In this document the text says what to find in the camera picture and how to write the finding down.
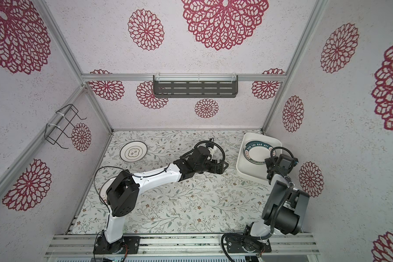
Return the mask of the small green Hao Shi plate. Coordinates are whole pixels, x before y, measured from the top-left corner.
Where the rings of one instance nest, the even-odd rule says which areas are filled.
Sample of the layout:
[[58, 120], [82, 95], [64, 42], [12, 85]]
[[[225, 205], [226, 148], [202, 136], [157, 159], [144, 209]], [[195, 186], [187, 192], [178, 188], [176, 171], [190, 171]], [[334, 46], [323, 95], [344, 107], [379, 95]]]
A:
[[244, 157], [252, 164], [263, 165], [265, 159], [270, 158], [274, 147], [262, 141], [249, 141], [243, 148]]

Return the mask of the white plate thin green rim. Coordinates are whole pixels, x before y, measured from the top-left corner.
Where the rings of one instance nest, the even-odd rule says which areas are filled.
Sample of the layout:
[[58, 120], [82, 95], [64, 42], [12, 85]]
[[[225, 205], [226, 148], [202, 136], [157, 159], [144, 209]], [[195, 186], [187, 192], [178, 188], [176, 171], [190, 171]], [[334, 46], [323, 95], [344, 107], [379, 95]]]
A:
[[120, 151], [120, 158], [125, 162], [136, 162], [143, 159], [148, 152], [148, 147], [144, 142], [132, 141], [125, 144]]

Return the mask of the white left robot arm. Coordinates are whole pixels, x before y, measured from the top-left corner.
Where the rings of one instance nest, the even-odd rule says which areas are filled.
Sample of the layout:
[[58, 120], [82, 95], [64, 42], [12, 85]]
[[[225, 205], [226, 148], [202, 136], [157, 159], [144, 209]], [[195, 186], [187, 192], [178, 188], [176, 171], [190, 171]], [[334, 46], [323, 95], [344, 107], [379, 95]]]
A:
[[122, 169], [99, 192], [108, 208], [107, 226], [102, 235], [104, 243], [121, 241], [125, 217], [134, 210], [141, 194], [167, 183], [188, 180], [195, 174], [223, 174], [228, 166], [224, 149], [212, 141], [202, 141], [165, 167], [142, 173]]

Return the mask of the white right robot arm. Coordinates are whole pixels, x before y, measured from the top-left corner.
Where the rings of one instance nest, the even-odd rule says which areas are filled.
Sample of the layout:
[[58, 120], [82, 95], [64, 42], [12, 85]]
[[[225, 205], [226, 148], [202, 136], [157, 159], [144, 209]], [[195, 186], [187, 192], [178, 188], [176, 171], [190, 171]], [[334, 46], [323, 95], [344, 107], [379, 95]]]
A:
[[261, 220], [250, 226], [249, 236], [267, 240], [274, 233], [296, 235], [300, 232], [310, 195], [298, 189], [289, 173], [298, 164], [292, 154], [281, 154], [265, 160], [267, 180], [272, 191], [264, 206]]

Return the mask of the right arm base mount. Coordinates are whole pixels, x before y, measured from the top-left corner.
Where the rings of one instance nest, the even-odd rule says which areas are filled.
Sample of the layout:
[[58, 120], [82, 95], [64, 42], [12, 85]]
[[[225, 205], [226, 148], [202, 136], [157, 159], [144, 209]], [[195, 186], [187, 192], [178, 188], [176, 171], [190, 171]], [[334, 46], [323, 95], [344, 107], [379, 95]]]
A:
[[227, 253], [270, 253], [272, 251], [269, 240], [255, 240], [250, 236], [252, 224], [247, 225], [243, 233], [226, 233], [222, 236], [223, 249]]

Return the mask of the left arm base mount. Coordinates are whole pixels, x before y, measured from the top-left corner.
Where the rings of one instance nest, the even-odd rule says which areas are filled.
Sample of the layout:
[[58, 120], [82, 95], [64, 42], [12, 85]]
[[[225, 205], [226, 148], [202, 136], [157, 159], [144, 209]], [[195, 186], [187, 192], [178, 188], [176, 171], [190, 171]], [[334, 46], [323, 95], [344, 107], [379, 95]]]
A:
[[93, 254], [137, 254], [141, 237], [139, 236], [123, 236], [121, 239], [109, 243], [103, 233], [97, 236], [94, 244]]

